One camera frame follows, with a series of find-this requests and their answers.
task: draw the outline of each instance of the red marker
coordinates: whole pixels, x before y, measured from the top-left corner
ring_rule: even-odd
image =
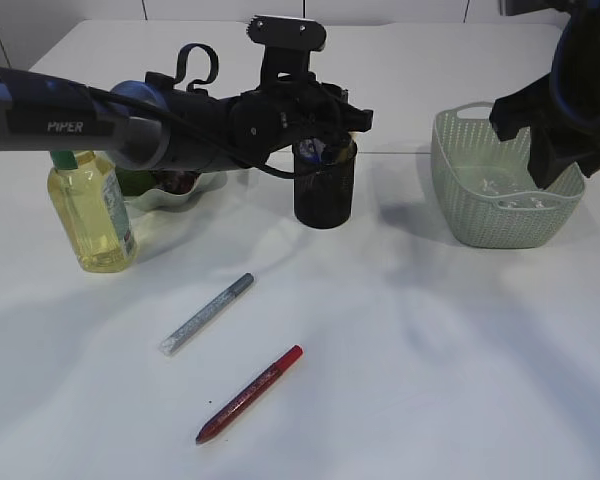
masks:
[[[260,395],[278,380],[282,374],[302,356],[302,348],[296,345],[260,374],[251,384],[209,420],[198,436],[196,443],[208,442],[222,432],[231,422],[247,409]]]

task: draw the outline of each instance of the green object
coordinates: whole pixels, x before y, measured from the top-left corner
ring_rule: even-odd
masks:
[[[481,248],[544,245],[571,216],[585,190],[576,164],[546,190],[527,171],[531,135],[500,142],[489,120],[460,118],[473,103],[436,116],[431,150],[433,186],[451,231]]]
[[[51,160],[53,160],[53,166],[58,170],[75,170],[78,168],[78,161],[73,152],[69,150],[51,152]]]
[[[155,188],[158,183],[151,172],[146,170],[132,171],[116,167],[116,177],[125,197],[139,197]]]

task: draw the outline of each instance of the green bottle cap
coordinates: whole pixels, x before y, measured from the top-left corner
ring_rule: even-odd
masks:
[[[53,166],[58,170],[75,170],[78,168],[76,156],[70,150],[51,152],[51,159],[53,160]]]

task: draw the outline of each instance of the black pen holder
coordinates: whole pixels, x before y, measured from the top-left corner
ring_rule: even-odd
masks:
[[[308,156],[301,150],[298,145],[293,146],[294,172],[302,174],[315,170],[316,154]],[[351,215],[358,147],[351,141],[344,150],[329,153],[335,159],[329,168],[294,180],[294,212],[308,227],[323,230],[339,227]],[[324,160],[319,158],[322,155],[326,154],[318,155],[318,161]]]

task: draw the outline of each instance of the black cable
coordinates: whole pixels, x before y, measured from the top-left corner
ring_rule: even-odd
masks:
[[[87,87],[87,89],[89,90],[89,94],[91,95],[91,97],[94,100],[116,103],[118,105],[124,105],[126,107],[135,108],[135,109],[141,110],[142,112],[144,112],[150,116],[155,117],[156,119],[158,119],[162,122],[169,123],[172,125],[177,125],[177,126],[183,128],[184,130],[186,130],[189,135],[192,135],[193,137],[195,137],[203,142],[209,143],[209,144],[213,145],[214,147],[219,148],[220,150],[222,150],[226,154],[230,155],[231,157],[235,158],[236,160],[239,160],[240,162],[243,162],[243,163],[249,165],[250,167],[256,168],[264,173],[267,173],[267,174],[272,175],[277,178],[282,178],[285,180],[294,180],[296,178],[308,177],[308,176],[313,175],[318,172],[324,172],[324,171],[329,170],[329,168],[330,168],[329,166],[327,166],[326,168],[316,168],[311,171],[300,174],[300,173],[295,173],[295,172],[287,172],[284,170],[279,170],[277,168],[271,167],[266,164],[259,165],[257,163],[254,163],[253,161],[251,161],[251,159],[247,158],[237,148],[233,148],[229,145],[226,145],[221,140],[211,137],[204,130],[187,122],[186,120],[184,120],[183,118],[180,118],[178,115],[175,115],[172,112],[163,110],[162,108],[156,107],[155,105],[151,105],[150,103],[143,102],[141,100],[136,100],[135,98],[126,97],[124,95],[119,95],[117,93],[108,92],[106,90],[101,90],[99,88]]]

